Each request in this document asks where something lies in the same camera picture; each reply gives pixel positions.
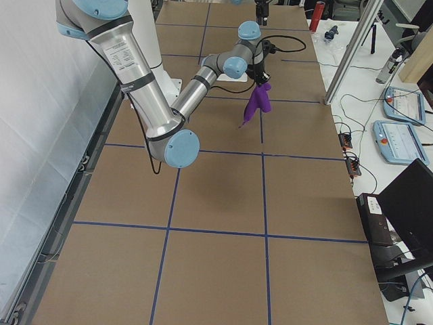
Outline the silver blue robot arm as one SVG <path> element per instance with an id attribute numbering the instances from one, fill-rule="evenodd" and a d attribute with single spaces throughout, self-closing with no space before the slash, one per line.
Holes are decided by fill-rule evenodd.
<path id="1" fill-rule="evenodd" d="M 246 21 L 238 28 L 239 39 L 233 49 L 206 57 L 184 90 L 169 103 L 154 74 L 156 68 L 145 57 L 160 55 L 149 1 L 56 1 L 55 9 L 62 35 L 101 48 L 122 92 L 147 127 L 150 158 L 174 168 L 185 168 L 197 158 L 200 141 L 185 124 L 221 74 L 231 79 L 243 74 L 255 81 L 269 79 L 263 68 L 260 27 Z"/>

